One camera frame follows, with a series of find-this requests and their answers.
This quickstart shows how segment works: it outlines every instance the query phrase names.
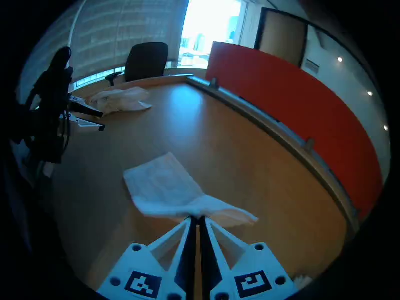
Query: wall vent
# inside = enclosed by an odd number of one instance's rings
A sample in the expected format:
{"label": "wall vent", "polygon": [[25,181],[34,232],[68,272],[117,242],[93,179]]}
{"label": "wall vent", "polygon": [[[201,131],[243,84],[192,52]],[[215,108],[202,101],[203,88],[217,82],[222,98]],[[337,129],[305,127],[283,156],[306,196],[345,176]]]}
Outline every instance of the wall vent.
{"label": "wall vent", "polygon": [[320,70],[320,66],[317,65],[316,63],[312,62],[311,60],[307,59],[305,61],[305,67],[311,71],[313,71],[315,74],[318,74],[318,71]]}

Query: white paper towel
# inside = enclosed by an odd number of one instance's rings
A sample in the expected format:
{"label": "white paper towel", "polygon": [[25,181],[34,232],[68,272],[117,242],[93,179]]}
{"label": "white paper towel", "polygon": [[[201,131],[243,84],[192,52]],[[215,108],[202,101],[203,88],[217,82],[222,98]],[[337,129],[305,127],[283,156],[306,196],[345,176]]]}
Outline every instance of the white paper towel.
{"label": "white paper towel", "polygon": [[207,216],[222,227],[253,224],[251,213],[204,194],[172,153],[123,173],[133,203],[146,216]]}
{"label": "white paper towel", "polygon": [[127,90],[114,89],[101,91],[91,97],[87,104],[104,113],[134,112],[151,108],[150,104],[142,102],[149,98],[150,94],[143,88],[132,87]]}

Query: table surface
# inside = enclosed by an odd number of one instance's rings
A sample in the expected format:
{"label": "table surface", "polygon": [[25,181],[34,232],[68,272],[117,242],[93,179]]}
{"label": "table surface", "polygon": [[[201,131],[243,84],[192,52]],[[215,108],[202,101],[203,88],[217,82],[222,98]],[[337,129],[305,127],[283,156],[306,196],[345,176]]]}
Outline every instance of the table surface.
{"label": "table surface", "polygon": [[[84,283],[97,290],[131,243],[148,245],[176,226],[143,216],[123,179],[124,170],[168,152],[206,194],[259,218],[254,226],[229,231],[248,244],[265,242],[290,276],[316,277],[340,254],[345,219],[317,179],[278,142],[185,83],[147,90],[153,108],[108,115],[101,120],[104,132],[71,137],[53,175],[61,240]],[[198,272],[195,294],[201,299]]]}

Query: office chair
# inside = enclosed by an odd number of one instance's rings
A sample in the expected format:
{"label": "office chair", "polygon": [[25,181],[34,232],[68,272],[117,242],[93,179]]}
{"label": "office chair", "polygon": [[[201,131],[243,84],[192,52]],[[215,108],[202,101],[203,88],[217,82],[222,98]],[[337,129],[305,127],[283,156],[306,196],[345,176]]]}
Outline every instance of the office chair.
{"label": "office chair", "polygon": [[[125,65],[125,82],[164,75],[168,59],[168,45],[163,42],[137,44],[130,50]],[[108,75],[105,80],[114,86],[114,80],[122,72]]]}

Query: screw hole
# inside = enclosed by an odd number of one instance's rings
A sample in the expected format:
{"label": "screw hole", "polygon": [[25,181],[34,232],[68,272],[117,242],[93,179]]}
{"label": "screw hole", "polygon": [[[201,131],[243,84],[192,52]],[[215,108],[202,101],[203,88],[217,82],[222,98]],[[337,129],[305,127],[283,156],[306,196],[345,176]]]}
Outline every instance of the screw hole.
{"label": "screw hole", "polygon": [[261,250],[263,250],[264,249],[264,246],[263,245],[261,245],[261,244],[257,244],[257,245],[255,245],[255,247],[254,247],[256,250],[258,250],[258,251],[261,251]]}
{"label": "screw hole", "polygon": [[276,283],[278,286],[284,285],[285,282],[286,282],[286,278],[283,277],[283,276],[279,276],[279,277],[275,280],[275,283]]}
{"label": "screw hole", "polygon": [[117,277],[112,277],[109,282],[111,283],[112,286],[118,287],[121,284],[121,280]]}
{"label": "screw hole", "polygon": [[226,292],[220,292],[216,294],[215,300],[229,300],[229,294]]}
{"label": "screw hole", "polygon": [[182,300],[181,295],[178,294],[169,294],[166,298],[167,300]]}
{"label": "screw hole", "polygon": [[139,245],[134,245],[134,246],[132,247],[132,250],[133,250],[133,251],[140,251],[141,249],[142,249],[142,247],[139,246]]}

